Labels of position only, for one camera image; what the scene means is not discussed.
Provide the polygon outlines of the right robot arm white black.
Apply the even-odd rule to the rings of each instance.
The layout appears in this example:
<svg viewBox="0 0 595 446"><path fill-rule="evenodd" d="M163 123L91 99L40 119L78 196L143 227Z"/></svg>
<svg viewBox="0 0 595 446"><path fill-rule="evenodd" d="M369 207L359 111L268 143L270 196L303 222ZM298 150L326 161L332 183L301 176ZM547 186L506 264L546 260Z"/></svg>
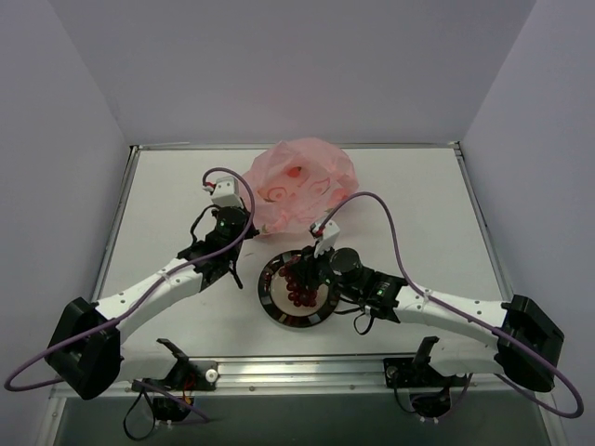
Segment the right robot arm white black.
<svg viewBox="0 0 595 446"><path fill-rule="evenodd" d="M515 295L502 302L433 293L364 266L351 248L317 255L308 246L285 268L288 289L301 299L324 285L372 321L423 324L461 335L462 341L452 346L441 337L422 340L412 363L423 383L456 374L503 374L531 391L554 388L564 335L529 297Z"/></svg>

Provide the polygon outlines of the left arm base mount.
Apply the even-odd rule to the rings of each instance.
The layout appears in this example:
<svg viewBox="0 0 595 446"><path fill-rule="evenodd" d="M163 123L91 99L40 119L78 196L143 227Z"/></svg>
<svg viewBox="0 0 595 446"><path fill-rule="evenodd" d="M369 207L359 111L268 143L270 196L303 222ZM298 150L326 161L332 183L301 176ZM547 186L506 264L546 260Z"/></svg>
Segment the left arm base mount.
<svg viewBox="0 0 595 446"><path fill-rule="evenodd" d="M214 360L192 360L176 344L166 338L156 340L170 358L155 360L134 379L167 391L214 391L219 379L218 363Z"/></svg>

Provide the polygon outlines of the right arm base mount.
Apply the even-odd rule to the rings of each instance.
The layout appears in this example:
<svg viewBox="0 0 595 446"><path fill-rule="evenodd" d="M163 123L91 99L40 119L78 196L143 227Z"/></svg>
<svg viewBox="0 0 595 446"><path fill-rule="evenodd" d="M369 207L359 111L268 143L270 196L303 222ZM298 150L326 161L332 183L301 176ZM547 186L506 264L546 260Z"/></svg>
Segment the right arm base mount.
<svg viewBox="0 0 595 446"><path fill-rule="evenodd" d="M383 359L385 382L392 389L463 387L466 374L440 374L430 366L438 336L426 336L415 354Z"/></svg>

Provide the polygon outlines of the red fake grape bunch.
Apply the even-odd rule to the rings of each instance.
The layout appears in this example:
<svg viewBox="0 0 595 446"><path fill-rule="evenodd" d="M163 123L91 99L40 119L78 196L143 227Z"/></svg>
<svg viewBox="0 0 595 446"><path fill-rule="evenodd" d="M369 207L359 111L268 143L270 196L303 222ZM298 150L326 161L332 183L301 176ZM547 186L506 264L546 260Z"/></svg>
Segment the red fake grape bunch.
<svg viewBox="0 0 595 446"><path fill-rule="evenodd" d="M305 285L284 265L264 273L265 293L279 309L291 314L313 312L319 309L327 298L325 286L308 290Z"/></svg>

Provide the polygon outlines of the pink plastic bag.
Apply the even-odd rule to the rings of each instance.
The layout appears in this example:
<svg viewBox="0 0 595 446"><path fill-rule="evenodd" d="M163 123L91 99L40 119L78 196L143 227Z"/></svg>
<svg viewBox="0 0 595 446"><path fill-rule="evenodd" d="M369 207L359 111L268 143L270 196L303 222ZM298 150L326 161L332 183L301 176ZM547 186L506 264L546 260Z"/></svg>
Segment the pink plastic bag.
<svg viewBox="0 0 595 446"><path fill-rule="evenodd" d="M307 174L288 177L294 166ZM254 159L243 178L255 197L254 225L264 235L304 232L359 189L348 154L318 138L277 143Z"/></svg>

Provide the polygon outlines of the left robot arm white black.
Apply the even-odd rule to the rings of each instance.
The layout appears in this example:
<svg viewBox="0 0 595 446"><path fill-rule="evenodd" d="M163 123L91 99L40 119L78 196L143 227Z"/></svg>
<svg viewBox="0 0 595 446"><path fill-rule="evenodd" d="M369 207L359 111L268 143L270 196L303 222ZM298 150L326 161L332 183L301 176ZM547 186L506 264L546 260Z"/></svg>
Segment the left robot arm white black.
<svg viewBox="0 0 595 446"><path fill-rule="evenodd" d="M171 341L157 339L144 352L125 350L124 343L162 311L237 273L243 240L258 232L244 208L221 207L215 217L202 240L153 275L96 303L78 297L65 307L46 362L79 397L91 400L116 382L135 379L156 380L166 389L186 382L187 356Z"/></svg>

